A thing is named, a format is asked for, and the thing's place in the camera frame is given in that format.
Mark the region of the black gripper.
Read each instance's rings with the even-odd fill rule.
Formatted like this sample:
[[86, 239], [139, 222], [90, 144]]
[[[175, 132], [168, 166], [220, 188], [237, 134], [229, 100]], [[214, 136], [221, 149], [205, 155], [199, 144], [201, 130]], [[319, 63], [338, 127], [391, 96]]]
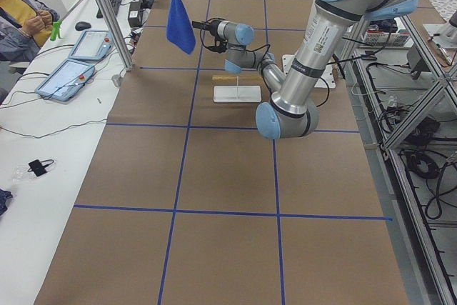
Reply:
[[[225, 51], [225, 38], [218, 33], [219, 24], [223, 21], [220, 18], [213, 18], [207, 21], [192, 21], [193, 28], [199, 30], [201, 45], [209, 51]], [[214, 44], [207, 46], [204, 43], [203, 32], [208, 31], [214, 38]]]

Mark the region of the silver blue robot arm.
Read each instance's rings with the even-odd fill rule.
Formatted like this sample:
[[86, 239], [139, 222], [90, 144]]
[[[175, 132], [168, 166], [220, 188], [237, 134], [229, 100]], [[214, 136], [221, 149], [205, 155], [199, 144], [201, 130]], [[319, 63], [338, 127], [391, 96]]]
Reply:
[[263, 77], [271, 98], [258, 105], [256, 126], [267, 139], [302, 137], [317, 127], [318, 111], [309, 96], [349, 26], [361, 19], [376, 21], [410, 14], [418, 0], [315, 0], [314, 4], [316, 13], [286, 74], [270, 54], [247, 50], [253, 40], [250, 26], [222, 19], [192, 23], [224, 42], [227, 71], [238, 74], [243, 68], [252, 68]]

